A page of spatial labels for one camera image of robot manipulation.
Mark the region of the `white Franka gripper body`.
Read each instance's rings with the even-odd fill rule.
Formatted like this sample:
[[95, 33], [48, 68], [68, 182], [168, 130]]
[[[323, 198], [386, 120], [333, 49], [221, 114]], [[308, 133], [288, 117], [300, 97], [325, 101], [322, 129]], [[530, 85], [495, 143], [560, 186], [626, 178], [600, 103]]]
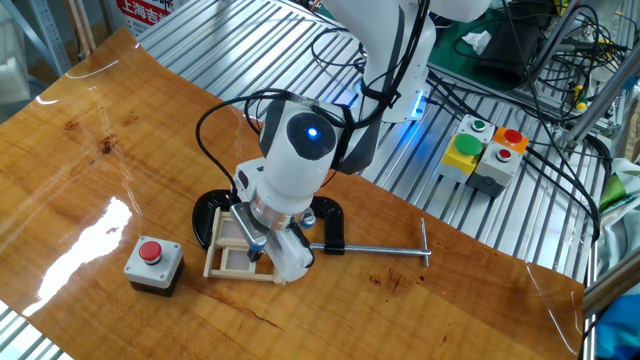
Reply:
[[240, 202], [233, 206], [233, 219], [249, 248], [263, 247], [282, 280], [295, 281], [307, 272], [314, 256], [294, 230], [311, 199], [286, 195], [267, 181], [263, 158], [236, 167], [234, 184]]

